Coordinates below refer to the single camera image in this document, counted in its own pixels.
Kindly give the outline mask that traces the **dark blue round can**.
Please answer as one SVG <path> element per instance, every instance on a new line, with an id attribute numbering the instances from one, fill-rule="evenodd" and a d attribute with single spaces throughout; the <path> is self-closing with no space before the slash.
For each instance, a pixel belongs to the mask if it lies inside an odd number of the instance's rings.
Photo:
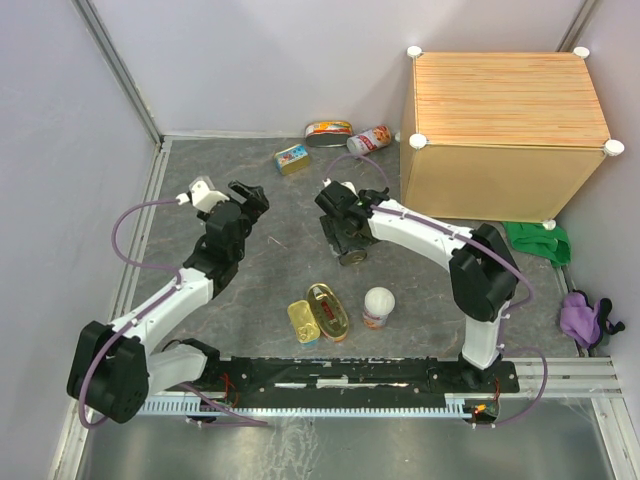
<path id="1" fill-rule="evenodd" d="M 343 248 L 343 254 L 337 255 L 338 261 L 342 266 L 356 265 L 363 262 L 367 256 L 367 248 L 352 248 L 349 240 L 356 233 L 350 234 L 342 228 L 336 230 L 340 244 Z"/>

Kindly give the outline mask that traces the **blue rectangular luncheon meat tin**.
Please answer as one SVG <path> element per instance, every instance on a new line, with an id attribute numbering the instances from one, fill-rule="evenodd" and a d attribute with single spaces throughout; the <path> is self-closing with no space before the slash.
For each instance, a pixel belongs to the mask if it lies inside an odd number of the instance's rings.
<path id="1" fill-rule="evenodd" d="M 279 173 L 286 176 L 309 166 L 311 157 L 302 144 L 296 144 L 275 153 L 274 163 Z"/>

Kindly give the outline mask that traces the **oval red fish tin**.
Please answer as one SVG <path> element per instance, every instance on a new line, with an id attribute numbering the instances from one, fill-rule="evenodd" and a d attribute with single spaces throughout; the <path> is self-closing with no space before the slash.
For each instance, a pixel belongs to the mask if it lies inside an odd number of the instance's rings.
<path id="1" fill-rule="evenodd" d="M 318 121 L 308 124 L 304 138 L 314 148 L 342 147 L 353 135 L 353 127 L 346 121 Z"/>

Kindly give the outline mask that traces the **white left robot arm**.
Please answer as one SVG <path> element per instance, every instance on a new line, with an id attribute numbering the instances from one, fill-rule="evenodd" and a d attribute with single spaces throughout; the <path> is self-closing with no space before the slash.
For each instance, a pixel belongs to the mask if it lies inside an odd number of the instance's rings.
<path id="1" fill-rule="evenodd" d="M 189 204 L 204 233 L 171 280 L 135 309 L 107 324 L 92 321 L 80 332 L 67 393 L 78 402 L 81 425 L 125 423 L 151 395 L 172 387 L 190 391 L 215 387 L 222 375 L 220 353 L 196 339 L 161 352 L 163 338 L 231 283 L 245 257 L 245 243 L 269 208 L 260 186 L 229 183 L 227 195 L 206 176 L 196 178 L 174 205 Z"/>

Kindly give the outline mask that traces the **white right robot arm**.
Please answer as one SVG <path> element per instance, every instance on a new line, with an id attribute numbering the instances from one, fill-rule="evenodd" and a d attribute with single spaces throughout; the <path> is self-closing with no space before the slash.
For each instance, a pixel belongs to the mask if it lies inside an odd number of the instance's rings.
<path id="1" fill-rule="evenodd" d="M 325 238 L 338 258 L 387 242 L 448 272 L 454 302 L 465 315 L 459 379 L 467 389 L 481 391 L 495 379 L 501 320 L 522 281 L 516 262 L 494 227 L 437 221 L 404 207 L 388 192 L 357 191 L 349 182 L 325 179 L 315 198 Z"/>

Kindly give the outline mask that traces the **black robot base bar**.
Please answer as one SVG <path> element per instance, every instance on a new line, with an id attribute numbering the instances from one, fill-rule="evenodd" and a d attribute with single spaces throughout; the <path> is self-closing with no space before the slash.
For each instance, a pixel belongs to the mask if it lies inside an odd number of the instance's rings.
<path id="1" fill-rule="evenodd" d="M 424 358 L 250 358 L 213 364 L 195 382 L 236 407 L 443 407 L 447 394 L 518 393 L 512 362 L 486 373 L 465 361 Z"/>

